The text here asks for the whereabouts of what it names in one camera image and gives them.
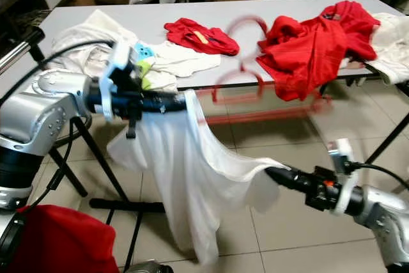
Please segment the cable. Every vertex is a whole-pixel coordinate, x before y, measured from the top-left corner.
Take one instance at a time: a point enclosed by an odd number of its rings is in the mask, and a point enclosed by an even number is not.
[[[56,187],[60,183],[60,181],[63,179],[65,175],[65,166],[66,166],[66,161],[68,160],[68,156],[70,155],[71,152],[71,147],[72,147],[72,141],[73,141],[73,121],[70,120],[70,133],[69,133],[69,142],[68,146],[65,150],[65,154],[63,157],[63,161],[57,171],[54,173],[54,176],[51,178],[49,184],[47,185],[47,188],[45,188],[44,192],[40,195],[38,199],[36,199],[30,207],[28,207],[26,210],[24,210],[24,213],[30,212],[35,206],[37,206],[51,190],[56,190]]]
[[[403,187],[405,187],[409,191],[409,184],[407,184],[401,177],[397,176],[397,174],[389,171],[388,169],[385,169],[381,166],[375,166],[373,164],[366,164],[366,163],[360,163],[360,162],[351,162],[351,166],[354,169],[360,169],[360,168],[376,169],[385,174],[388,174],[389,176],[395,178]]]
[[[43,61],[39,62],[36,67],[31,69],[26,75],[24,75],[17,83],[12,86],[10,90],[4,94],[2,99],[0,100],[0,107],[4,104],[4,102],[17,90],[24,81],[29,79],[32,75],[34,75],[35,72],[39,71],[42,67],[44,67],[47,63],[51,62],[52,60],[62,56],[64,53],[67,51],[70,51],[72,49],[82,47],[82,46],[87,46],[87,45],[92,45],[92,44],[107,44],[109,47],[112,47],[114,45],[114,41],[110,40],[92,40],[92,41],[87,41],[87,42],[81,42],[74,44],[72,46],[68,46],[64,49],[61,49],[60,51],[57,51],[55,54],[49,56],[47,59],[44,59]]]

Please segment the red garment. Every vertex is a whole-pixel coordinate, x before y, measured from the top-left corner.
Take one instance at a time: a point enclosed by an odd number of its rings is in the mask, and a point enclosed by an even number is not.
[[[119,273],[111,226],[81,212],[38,205],[27,213],[22,240],[2,272]]]
[[[263,55],[257,61],[273,77],[278,97],[303,100],[337,77],[347,50],[362,59],[376,58],[369,39],[379,24],[360,4],[349,1],[301,23],[280,16],[259,42]]]
[[[175,44],[207,54],[236,56],[240,50],[236,41],[219,28],[207,29],[191,19],[179,19],[165,24],[167,39]]]

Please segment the red cloth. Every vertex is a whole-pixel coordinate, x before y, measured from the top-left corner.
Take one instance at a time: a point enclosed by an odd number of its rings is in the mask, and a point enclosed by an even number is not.
[[[380,23],[360,4],[343,1],[329,6],[314,19],[297,22],[278,17],[265,41],[258,63],[273,77],[283,100],[305,99],[317,86],[337,77],[346,51],[362,59],[375,59],[369,44]]]
[[[173,23],[168,22],[164,27],[168,30],[169,41],[198,52],[236,56],[240,50],[236,41],[221,29],[207,29],[191,19],[178,19]]]
[[[119,273],[111,226],[81,212],[38,205],[27,213],[22,240],[2,272]]]

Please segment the white table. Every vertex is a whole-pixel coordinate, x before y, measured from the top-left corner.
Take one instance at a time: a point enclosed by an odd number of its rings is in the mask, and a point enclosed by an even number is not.
[[[244,15],[258,15],[263,18],[268,27],[280,15],[287,15],[297,20],[310,19],[322,10],[343,0],[255,0],[255,1],[228,1],[219,3],[180,3],[180,4],[144,4],[133,6],[81,6],[56,8],[42,23],[45,39],[40,47],[45,55],[50,54],[52,39],[62,30],[83,22],[95,9],[102,10],[123,27],[133,31],[147,43],[161,43],[166,39],[166,22],[174,22],[180,17],[196,20],[208,27],[226,29],[232,21]],[[401,15],[398,11],[379,0],[350,0],[360,2],[369,12],[388,12]],[[258,25],[250,24],[240,28],[234,35],[242,53],[249,54],[256,50],[256,42],[261,38]],[[238,69],[239,56],[222,57],[222,63],[216,68],[195,73],[188,78],[179,78],[179,88],[200,88],[213,86],[225,73]],[[0,88],[3,91],[14,84],[18,78],[35,65],[29,55],[24,56],[13,67],[0,77]],[[250,66],[259,73],[264,81],[272,81],[257,63]],[[365,68],[360,70],[340,70],[340,76],[368,75],[371,72]],[[254,84],[256,80],[249,75],[242,75],[232,79],[227,84],[237,86]]]

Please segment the tile floor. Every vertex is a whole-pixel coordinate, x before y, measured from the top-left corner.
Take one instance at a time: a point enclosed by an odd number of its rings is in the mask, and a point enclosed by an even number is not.
[[[222,94],[237,95],[254,90],[252,87],[227,89]],[[367,81],[359,88],[333,82],[327,93],[332,96],[334,106],[329,113],[314,114],[308,119],[214,126],[212,130],[228,148],[239,154],[271,157],[312,171],[315,165],[331,167],[325,143],[340,137],[350,138],[355,158],[364,160],[409,111],[409,99],[380,81]],[[208,97],[201,101],[205,113],[213,115],[299,104],[285,104],[272,91],[267,92],[260,103],[246,106],[214,106]],[[96,116],[90,131],[105,148],[123,126],[119,121],[106,125]],[[409,178],[408,148],[409,127],[376,163]],[[43,203],[74,208],[105,222],[108,212],[90,208],[88,201],[92,197],[114,199],[114,189],[84,142],[75,142],[69,161],[89,196],[80,198],[64,179],[59,189],[51,192]],[[136,175],[112,161],[109,163],[130,199],[160,200],[152,177]],[[46,157],[36,176],[31,201],[40,195],[55,169],[56,165]],[[392,178],[376,172],[362,172],[361,180],[388,190],[397,187]],[[402,196],[408,198],[406,192],[402,192]],[[146,215],[133,262],[156,258],[170,264],[175,273],[209,270],[220,273],[385,272],[370,231],[357,226],[349,217],[334,217],[303,204],[301,195],[283,188],[279,200],[264,214],[243,208],[225,216],[218,232],[221,256],[212,268],[200,267],[192,253],[181,253],[177,249],[165,215]],[[134,223],[135,215],[128,212],[116,212],[112,219],[116,229],[114,256],[119,267],[125,264]]]

